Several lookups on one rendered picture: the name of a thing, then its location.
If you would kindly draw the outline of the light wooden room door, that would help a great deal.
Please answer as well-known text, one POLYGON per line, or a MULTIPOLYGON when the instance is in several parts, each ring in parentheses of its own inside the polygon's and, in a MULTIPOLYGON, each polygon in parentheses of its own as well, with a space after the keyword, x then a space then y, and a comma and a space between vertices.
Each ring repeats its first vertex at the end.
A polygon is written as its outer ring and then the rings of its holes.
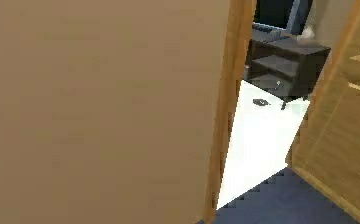
POLYGON ((360 223, 360 0, 309 100, 286 162, 360 223))

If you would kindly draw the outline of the black television set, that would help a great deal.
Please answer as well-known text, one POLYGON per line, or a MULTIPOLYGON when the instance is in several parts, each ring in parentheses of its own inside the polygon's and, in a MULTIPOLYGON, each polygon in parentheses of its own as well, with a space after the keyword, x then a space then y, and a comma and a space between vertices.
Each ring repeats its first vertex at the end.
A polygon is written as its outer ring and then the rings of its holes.
POLYGON ((257 0, 253 26, 301 34, 312 4, 313 0, 257 0))

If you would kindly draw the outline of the dark brown television stand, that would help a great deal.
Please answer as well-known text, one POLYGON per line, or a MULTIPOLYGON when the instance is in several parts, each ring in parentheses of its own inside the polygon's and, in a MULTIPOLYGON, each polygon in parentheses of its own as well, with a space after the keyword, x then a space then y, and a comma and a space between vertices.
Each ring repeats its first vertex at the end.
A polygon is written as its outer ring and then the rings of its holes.
POLYGON ((312 93, 331 49, 287 35, 252 30, 243 79, 282 100, 281 109, 312 93))

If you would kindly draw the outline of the small white round object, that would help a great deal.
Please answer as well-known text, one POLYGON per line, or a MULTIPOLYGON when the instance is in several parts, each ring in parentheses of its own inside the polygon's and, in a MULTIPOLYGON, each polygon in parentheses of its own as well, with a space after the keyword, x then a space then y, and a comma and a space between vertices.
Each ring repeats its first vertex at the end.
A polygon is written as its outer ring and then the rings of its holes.
POLYGON ((311 26, 306 27, 300 35, 296 37, 298 43, 305 44, 315 40, 315 33, 311 26))

